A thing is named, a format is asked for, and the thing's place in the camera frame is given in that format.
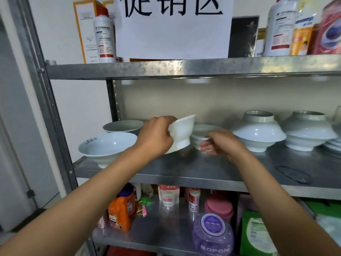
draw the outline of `pink container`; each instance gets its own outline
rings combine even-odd
[[[224,195],[213,193],[205,202],[205,212],[217,214],[228,223],[233,216],[233,205]]]

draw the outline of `small white bottle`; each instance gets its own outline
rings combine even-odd
[[[109,19],[108,9],[99,7],[93,20],[97,50],[100,63],[116,62],[116,44],[113,35],[113,21]]]
[[[297,18],[298,0],[280,0],[269,11],[264,57],[289,55]]]
[[[190,188],[188,207],[191,211],[193,212],[199,211],[199,198],[200,198],[200,189]]]

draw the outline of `green package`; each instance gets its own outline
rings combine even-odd
[[[277,249],[258,212],[244,211],[240,256],[278,256]]]

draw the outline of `purple container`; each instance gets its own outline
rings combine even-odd
[[[228,256],[233,252],[232,227],[216,214],[198,215],[193,222],[192,238],[202,255]]]

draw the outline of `metal shelf surface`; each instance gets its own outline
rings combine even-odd
[[[279,142],[254,155],[291,196],[341,199],[341,153],[324,147],[300,152]],[[294,181],[279,168],[297,170],[307,175],[310,183]],[[76,177],[91,178],[101,169],[81,158],[74,163],[74,170]],[[247,192],[238,170],[225,156],[210,156],[191,146],[154,160],[131,181]]]
[[[341,55],[46,65],[50,79],[167,79],[341,75]]]
[[[98,244],[107,244],[146,250],[174,256],[199,256],[192,241],[192,220],[194,214],[188,210],[184,198],[180,203],[167,209],[158,195],[152,197],[154,204],[147,207],[147,216],[135,215],[127,233],[106,228],[96,228],[92,239]]]

